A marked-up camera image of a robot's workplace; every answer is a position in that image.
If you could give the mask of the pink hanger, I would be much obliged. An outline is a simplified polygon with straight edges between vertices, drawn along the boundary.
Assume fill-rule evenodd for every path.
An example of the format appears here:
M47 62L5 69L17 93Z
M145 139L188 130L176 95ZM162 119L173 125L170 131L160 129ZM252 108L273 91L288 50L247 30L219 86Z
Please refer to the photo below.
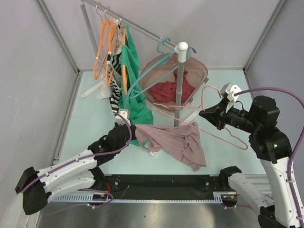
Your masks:
M218 95L219 95L220 98L223 98L223 97L224 97L224 93L220 92L216 87L208 85L208 86L203 87L202 90L201 90L201 100L200 100L200 105L199 105L199 106L178 106L178 105L164 105L164 104L159 104L159 103L152 103L152 108L153 108L154 110L156 110L156 111L162 113L162 114L165 114L165 115L168 116L168 117L173 118L174 120L177 120L178 123L182 122L183 124L186 124L186 125L189 125L189 126L191 126L191 127L194 127L195 129L197 129L197 130L199 130L199 131L202 131L202 132L204 132L204 133L206 133L206 134L208 134L208 135L210 135L210 136L212 136L212 137L215 137L215 138L217 138L217 139L219 139L219 140L221 140L221 141L223 141L223 142L225 142L225 143L228 143L228 144L230 144L230 145L232 145L232 146L235 146L235 147L237 147L237 148L239 148L239 149L241 149L241 150L247 150L247 149L248 149L248 145L247 145L243 140L241 140L240 138L234 136L234 135L231 133L231 131L230 131L228 128L226 128L226 127L224 127L224 129L225 129L226 131L228 131L229 135L230 135L231 137L233 137L233 138L239 140L242 144L244 144L244 145L245 145L245 148L242 148L242 147L240 147L240 146L238 146L238 145L236 145L236 144L234 144L234 143L231 143L231 142L229 142L229 141L227 141L227 140L225 140L225 139L223 139L223 138L220 138L220 137L218 137L218 136L216 136L216 135L214 135L214 134L212 134L212 133L209 133L209 132L207 132L207 131L205 131L205 130L199 128L199 127L196 127L196 126L192 125L192 124L191 124L191 121L193 121L193 120L196 118L196 116L199 115L199 111L195 111L195 113L197 113L196 116L193 117L191 120L186 121L186 120L181 120L181 119L179 119L179 118L177 118L177 117L174 117L174 116L172 116L172 115L170 115L170 114L168 114L168 113L165 113L165 112L163 112L160 108L158 108L158 107L164 107L164 108L173 107L173 108L177 108L177 109L179 109L179 110L181 110L182 108L184 108L184 109L200 109L200 110L204 111L205 109L203 108L203 93L204 93L204 89L206 89L206 88L213 88L213 89L215 89L215 90L217 91L217 93L218 93Z

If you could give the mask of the mauve pink tank top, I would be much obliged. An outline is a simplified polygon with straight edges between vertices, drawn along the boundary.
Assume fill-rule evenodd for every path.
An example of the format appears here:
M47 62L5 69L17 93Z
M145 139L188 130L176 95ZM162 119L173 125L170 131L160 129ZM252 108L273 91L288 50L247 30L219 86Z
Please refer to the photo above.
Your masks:
M165 150L174 159L192 168L193 172L206 167L196 122L178 127L136 124L135 136L141 147L151 156Z

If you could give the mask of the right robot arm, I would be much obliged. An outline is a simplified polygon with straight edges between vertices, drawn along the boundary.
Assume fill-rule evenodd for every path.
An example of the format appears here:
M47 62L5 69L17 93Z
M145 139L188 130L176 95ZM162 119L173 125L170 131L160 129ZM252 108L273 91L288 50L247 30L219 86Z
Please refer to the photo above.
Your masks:
M296 189L293 167L289 166L292 148L288 137L277 127L279 108L273 98L257 96L249 111L226 109L228 100L200 111L199 115L218 130L230 125L249 134L250 147L260 160L269 181L269 198L248 180L242 171L231 166L220 171L219 185L235 190L257 214L262 228L302 228L304 208Z

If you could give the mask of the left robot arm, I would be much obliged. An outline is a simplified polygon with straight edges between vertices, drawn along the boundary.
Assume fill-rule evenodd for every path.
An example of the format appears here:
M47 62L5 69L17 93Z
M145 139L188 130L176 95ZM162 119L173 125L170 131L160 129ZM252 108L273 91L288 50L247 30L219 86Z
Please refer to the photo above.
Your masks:
M100 165L126 148L136 138L135 130L133 124L115 124L107 135L75 157L40 170L25 169L15 187L15 192L23 197L24 213L35 214L53 199L77 190L96 190L112 201L113 195L102 189L105 175Z

